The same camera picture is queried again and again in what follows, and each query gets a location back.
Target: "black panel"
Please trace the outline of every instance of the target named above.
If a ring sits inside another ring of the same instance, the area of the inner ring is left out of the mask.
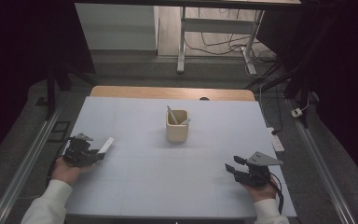
[[[0,143],[51,66],[94,73],[87,42],[70,1],[0,1]]]
[[[320,118],[358,165],[358,1],[343,8],[316,61],[311,87]]]

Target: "hand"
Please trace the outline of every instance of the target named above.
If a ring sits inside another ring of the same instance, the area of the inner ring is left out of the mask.
[[[272,177],[271,177],[271,182],[275,186],[277,185],[274,178],[272,178]],[[257,188],[252,188],[247,185],[243,185],[243,186],[252,195],[255,203],[265,200],[265,199],[275,199],[276,198],[277,192],[270,184],[267,184],[266,186],[263,186],[263,187],[257,187]]]
[[[59,157],[56,160],[54,165],[54,171],[51,175],[51,179],[61,180],[68,185],[75,183],[77,177],[82,171],[88,170],[90,167],[79,168],[79,167],[71,167],[65,162],[62,157]]]

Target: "wire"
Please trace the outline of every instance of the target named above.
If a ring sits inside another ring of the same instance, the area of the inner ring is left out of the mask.
[[[267,122],[266,117],[264,116],[263,103],[261,102],[261,88],[262,87],[263,87],[263,85],[260,86],[260,96],[258,97],[258,101],[260,103],[261,114],[263,115],[264,122],[266,123],[267,127],[269,128],[269,123]]]
[[[280,121],[280,124],[281,124],[281,128],[279,130],[274,130],[275,133],[279,133],[283,130],[283,122],[282,122],[282,113],[281,113],[281,107],[279,105],[279,99],[278,99],[278,86],[275,86],[275,96],[276,96],[276,99],[277,99],[277,105],[278,105],[278,111],[279,111],[279,121]]]
[[[277,191],[277,194],[278,194],[278,197],[279,197],[279,205],[278,205],[278,211],[279,213],[281,214],[282,213],[282,209],[283,209],[283,194],[282,194],[282,184],[281,184],[281,180],[276,176],[274,175],[275,178],[278,180],[279,184],[280,184],[280,189],[278,189],[278,187],[270,180],[270,179],[266,179],[264,176],[264,179],[266,180],[266,182],[272,186],[275,191]]]
[[[230,52],[233,52],[233,51],[234,51],[234,49],[231,49],[230,51],[227,51],[227,52],[222,52],[222,53],[214,53],[214,52],[210,52],[210,51],[205,50],[205,49],[196,49],[196,48],[192,48],[192,47],[190,47],[190,46],[187,44],[186,39],[185,39],[185,43],[186,43],[186,45],[187,45],[190,49],[203,51],[203,52],[205,52],[205,53],[210,53],[210,54],[213,54],[213,55],[224,55],[224,54],[228,54],[228,53],[230,53]]]
[[[273,175],[275,177],[275,179],[278,180],[278,183],[279,183],[279,189],[282,190],[282,183],[281,183],[281,180],[273,173],[269,172],[271,175]]]
[[[53,173],[53,170],[54,170],[54,166],[55,166],[55,163],[56,163],[56,160],[61,157],[60,155],[63,153],[63,148],[66,146],[66,143],[69,141],[69,140],[72,140],[73,137],[69,137],[69,138],[66,138],[62,144],[60,145],[60,147],[58,148],[55,156],[54,156],[54,159],[51,161],[50,163],[50,166],[48,168],[48,174],[46,176],[46,188],[48,187],[48,183],[50,182],[51,180],[51,175]]]
[[[307,99],[307,105],[301,109],[301,111],[307,109],[307,107],[310,105],[310,98]]]

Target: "beige cup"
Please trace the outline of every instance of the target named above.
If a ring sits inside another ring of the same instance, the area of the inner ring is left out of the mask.
[[[175,124],[170,113],[167,111],[166,116],[166,128],[167,128],[167,139],[170,142],[181,143],[187,140],[188,124],[181,125],[183,121],[188,119],[188,113],[185,110],[173,110],[176,120],[179,124]]]

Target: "table surface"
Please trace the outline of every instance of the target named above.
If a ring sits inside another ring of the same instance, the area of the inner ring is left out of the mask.
[[[235,164],[233,156],[246,159],[256,151],[276,158],[258,102],[200,101],[195,92],[205,91],[197,89],[183,89],[188,93],[185,100],[156,99],[158,92],[175,92],[176,88],[147,89],[155,99],[145,99],[143,94],[139,98],[124,97],[125,89],[132,96],[136,95],[133,90],[144,89],[129,87],[111,88],[122,90],[116,91],[117,95],[107,91],[107,96],[116,97],[95,96],[96,92],[101,95],[97,91],[101,88],[95,88],[86,99],[72,135],[84,133],[93,137],[90,148],[100,148],[110,136],[115,142],[105,159],[74,184],[67,203],[68,214],[158,218],[255,216],[250,194],[235,182],[224,164],[245,170]],[[192,118],[183,144],[166,139],[166,105],[186,109]],[[282,181],[283,214],[295,217],[280,167],[271,166],[270,171]]]

